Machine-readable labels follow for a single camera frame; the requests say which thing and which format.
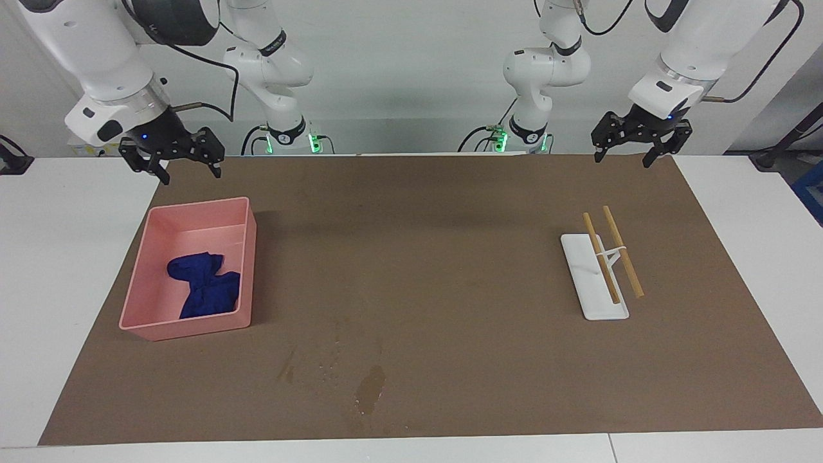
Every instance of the wooden stick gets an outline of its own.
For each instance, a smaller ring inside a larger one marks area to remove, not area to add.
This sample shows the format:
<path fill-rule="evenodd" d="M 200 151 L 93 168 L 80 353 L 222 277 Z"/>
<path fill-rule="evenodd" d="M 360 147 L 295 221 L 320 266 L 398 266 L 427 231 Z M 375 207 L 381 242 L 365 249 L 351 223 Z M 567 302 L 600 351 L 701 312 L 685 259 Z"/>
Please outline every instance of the wooden stick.
<path fill-rule="evenodd" d="M 615 223 L 615 218 L 611 215 L 611 209 L 609 209 L 608 206 L 603 206 L 603 212 L 606 214 L 606 220 L 609 222 L 609 228 L 611 228 L 611 237 L 614 238 L 615 243 L 618 246 L 625 246 L 625 244 L 623 244 L 623 238 L 620 236 L 620 231 L 617 230 L 617 223 Z M 623 259 L 623 268 L 625 269 L 625 272 L 629 275 L 631 288 L 635 290 L 635 297 L 643 297 L 643 287 L 640 286 L 640 280 L 639 278 L 637 278 L 635 266 L 631 263 L 629 251 L 626 248 L 621 249 L 620 257 Z"/>
<path fill-rule="evenodd" d="M 609 288 L 611 302 L 614 304 L 620 304 L 620 296 L 617 294 L 615 282 L 611 278 L 611 274 L 609 273 L 609 266 L 606 263 L 606 257 L 603 254 L 601 254 L 603 252 L 603 248 L 602 246 L 600 246 L 600 241 L 597 240 L 597 234 L 594 232 L 592 218 L 588 215 L 588 213 L 583 213 L 583 221 L 586 222 L 586 229 L 588 230 L 588 239 L 592 241 L 592 248 L 594 248 L 594 253 L 597 255 L 597 263 L 600 264 L 600 271 L 601 273 L 603 273 L 603 278 L 606 279 L 606 287 Z"/>

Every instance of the wooden dowel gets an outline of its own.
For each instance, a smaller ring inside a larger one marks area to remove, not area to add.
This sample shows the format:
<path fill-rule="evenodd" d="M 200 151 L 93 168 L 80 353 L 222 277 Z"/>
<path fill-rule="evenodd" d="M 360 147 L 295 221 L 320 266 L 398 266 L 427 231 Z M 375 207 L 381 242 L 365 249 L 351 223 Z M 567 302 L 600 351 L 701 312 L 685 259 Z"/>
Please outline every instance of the wooden dowel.
<path fill-rule="evenodd" d="M 606 280 L 606 287 L 609 288 L 611 302 L 614 304 L 620 304 L 620 296 L 617 294 L 615 282 L 611 278 L 611 274 L 609 273 L 609 266 L 606 263 L 606 257 L 603 256 L 603 254 L 601 254 L 603 252 L 603 248 L 602 246 L 600 246 L 600 241 L 597 240 L 597 234 L 594 232 L 592 218 L 588 215 L 588 213 L 583 213 L 583 221 L 586 222 L 586 230 L 588 230 L 588 239 L 592 241 L 592 248 L 594 248 L 594 252 L 597 255 L 597 263 L 600 264 L 600 272 L 603 274 L 603 278 Z"/>
<path fill-rule="evenodd" d="M 620 236 L 620 231 L 617 230 L 617 223 L 615 222 L 615 218 L 611 215 L 611 209 L 609 209 L 608 206 L 603 206 L 603 212 L 606 214 L 606 220 L 609 222 L 609 228 L 611 228 L 611 237 L 614 238 L 615 243 L 618 246 L 625 246 L 625 244 L 623 243 L 623 238 Z M 643 287 L 640 286 L 640 280 L 639 278 L 637 278 L 635 266 L 631 263 L 629 251 L 626 250 L 626 248 L 621 249 L 620 256 L 623 260 L 623 268 L 625 269 L 626 274 L 629 275 L 631 288 L 635 291 L 635 297 L 643 297 Z"/>

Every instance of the blue object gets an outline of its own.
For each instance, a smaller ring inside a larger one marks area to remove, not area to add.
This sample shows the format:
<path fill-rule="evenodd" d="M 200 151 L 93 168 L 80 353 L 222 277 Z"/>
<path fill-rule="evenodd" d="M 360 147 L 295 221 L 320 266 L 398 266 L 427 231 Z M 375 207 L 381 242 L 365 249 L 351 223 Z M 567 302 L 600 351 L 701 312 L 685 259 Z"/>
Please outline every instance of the blue object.
<path fill-rule="evenodd" d="M 823 162 L 814 166 L 803 177 L 794 182 L 792 189 L 806 208 L 809 209 L 811 215 L 818 222 L 823 223 L 823 205 L 818 200 L 818 198 L 823 197 L 819 190 L 821 184 L 823 184 Z"/>
<path fill-rule="evenodd" d="M 185 255 L 171 260 L 166 266 L 169 276 L 187 281 L 190 293 L 183 304 L 180 318 L 207 316 L 231 312 L 240 293 L 240 274 L 228 272 L 217 275 L 223 265 L 218 254 Z"/>

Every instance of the pink bin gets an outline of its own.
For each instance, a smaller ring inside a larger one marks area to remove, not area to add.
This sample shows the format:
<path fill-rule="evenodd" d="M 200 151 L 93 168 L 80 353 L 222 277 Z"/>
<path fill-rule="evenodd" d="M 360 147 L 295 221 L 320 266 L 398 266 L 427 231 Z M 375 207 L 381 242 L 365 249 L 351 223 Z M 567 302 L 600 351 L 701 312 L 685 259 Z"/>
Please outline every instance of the pink bin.
<path fill-rule="evenodd" d="M 257 223 L 248 198 L 153 208 L 140 240 L 120 329 L 159 341 L 249 326 L 256 240 Z M 232 312 L 181 320 L 188 283 L 171 278 L 166 265 L 201 252 L 225 256 L 217 273 L 239 272 L 240 294 Z"/>

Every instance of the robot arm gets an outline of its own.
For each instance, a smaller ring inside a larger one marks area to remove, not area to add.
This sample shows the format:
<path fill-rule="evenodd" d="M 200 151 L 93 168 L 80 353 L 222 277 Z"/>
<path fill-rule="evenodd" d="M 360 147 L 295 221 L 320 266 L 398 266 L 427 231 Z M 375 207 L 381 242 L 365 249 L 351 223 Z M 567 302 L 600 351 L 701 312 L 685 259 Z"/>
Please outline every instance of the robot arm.
<path fill-rule="evenodd" d="M 281 149 L 314 150 L 311 124 L 290 90 L 311 82 L 313 64 L 288 39 L 272 0 L 228 0 L 227 11 L 244 43 L 226 50 L 223 62 L 239 70 L 240 85 L 263 105 L 269 139 Z"/>
<path fill-rule="evenodd" d="M 670 34 L 656 66 L 632 87 L 629 113 L 608 112 L 592 131 L 600 162 L 609 148 L 627 142 L 652 143 L 644 158 L 680 151 L 692 133 L 686 112 L 703 100 L 741 51 L 771 18 L 777 0 L 646 0 L 652 23 Z M 667 141 L 662 137 L 671 134 Z"/>
<path fill-rule="evenodd" d="M 166 43 L 202 44 L 217 28 L 217 18 L 209 14 L 215 9 L 208 4 L 202 0 L 129 0 L 128 7 L 133 8 L 132 14 L 147 18 L 144 23 L 162 34 Z M 119 1 L 107 0 L 19 0 L 31 29 L 85 92 L 66 116 L 66 125 L 94 146 L 122 137 L 119 151 L 129 166 L 157 175 L 164 184 L 169 183 L 169 175 L 161 160 L 200 161 L 220 177 L 223 146 L 209 128 L 196 133 L 185 129 L 138 53 L 134 37 L 116 12 L 117 5 Z"/>
<path fill-rule="evenodd" d="M 546 0 L 540 30 L 551 45 L 506 57 L 504 76 L 518 95 L 507 128 L 509 140 L 527 151 L 544 138 L 551 114 L 549 88 L 577 85 L 588 76 L 592 60 L 581 46 L 582 29 L 572 0 Z"/>

